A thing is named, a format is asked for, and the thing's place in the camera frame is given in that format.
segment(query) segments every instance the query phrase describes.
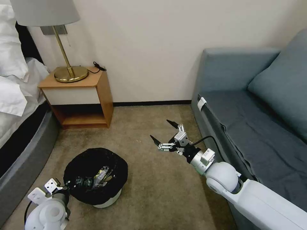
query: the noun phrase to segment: floor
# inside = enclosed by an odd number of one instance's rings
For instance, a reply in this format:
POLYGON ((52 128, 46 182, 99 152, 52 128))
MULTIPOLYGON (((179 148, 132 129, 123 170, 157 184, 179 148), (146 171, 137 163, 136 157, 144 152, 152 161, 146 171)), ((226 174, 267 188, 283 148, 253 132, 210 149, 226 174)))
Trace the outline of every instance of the floor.
MULTIPOLYGON (((50 158, 32 188, 51 177, 63 182, 65 166, 88 148, 104 147, 128 163, 128 181, 115 204, 97 209, 71 197, 66 230, 79 229, 236 229, 227 202, 207 188, 205 179, 176 153, 159 152, 176 130, 166 119, 183 123, 191 141, 201 138, 189 105, 117 107, 111 127, 61 131, 50 158)), ((3 226, 23 229, 24 198, 3 226)))

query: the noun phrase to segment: wooden nightstand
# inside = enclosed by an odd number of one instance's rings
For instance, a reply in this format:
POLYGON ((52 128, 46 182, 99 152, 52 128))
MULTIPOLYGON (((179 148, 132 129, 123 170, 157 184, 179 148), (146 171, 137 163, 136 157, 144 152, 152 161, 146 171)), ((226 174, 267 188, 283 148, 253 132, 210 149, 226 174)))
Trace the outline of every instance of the wooden nightstand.
MULTIPOLYGON (((94 67, 88 69, 97 72, 94 67)), ((63 129, 110 127, 113 100, 106 72, 90 72, 73 83, 56 81, 52 72, 38 87, 63 129)))

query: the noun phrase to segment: black trash bag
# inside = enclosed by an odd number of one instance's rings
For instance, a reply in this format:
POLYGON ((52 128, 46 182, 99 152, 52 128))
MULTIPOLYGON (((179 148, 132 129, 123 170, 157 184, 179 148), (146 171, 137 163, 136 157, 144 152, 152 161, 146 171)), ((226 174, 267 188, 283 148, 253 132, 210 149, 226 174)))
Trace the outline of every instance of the black trash bag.
POLYGON ((108 149, 94 148, 87 149, 77 155, 66 166, 63 180, 64 184, 70 187, 70 194, 77 200, 91 205, 98 205, 116 196, 126 183, 127 178, 128 164, 124 159, 108 149), (110 170, 113 170, 112 179, 105 186, 98 189, 74 186, 77 178, 91 180, 104 166, 108 166, 110 170))

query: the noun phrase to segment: gray sofa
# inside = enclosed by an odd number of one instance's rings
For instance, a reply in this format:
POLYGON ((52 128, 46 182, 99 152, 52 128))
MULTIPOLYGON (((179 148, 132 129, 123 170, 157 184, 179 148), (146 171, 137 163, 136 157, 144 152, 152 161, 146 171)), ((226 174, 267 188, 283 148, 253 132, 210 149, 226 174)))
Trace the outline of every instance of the gray sofa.
MULTIPOLYGON (((205 49, 192 110, 225 161, 307 211, 307 30, 282 51, 205 49)), ((217 153, 210 139, 205 144, 217 153)), ((238 229, 258 229, 229 206, 238 229)))

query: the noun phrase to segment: lampshade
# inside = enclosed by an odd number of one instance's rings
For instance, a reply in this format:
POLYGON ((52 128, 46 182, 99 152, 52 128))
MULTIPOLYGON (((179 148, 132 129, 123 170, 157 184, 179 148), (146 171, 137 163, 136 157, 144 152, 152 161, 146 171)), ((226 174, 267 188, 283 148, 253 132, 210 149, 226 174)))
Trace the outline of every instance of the lampshade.
POLYGON ((11 0, 18 24, 57 26, 80 20, 73 0, 11 0))

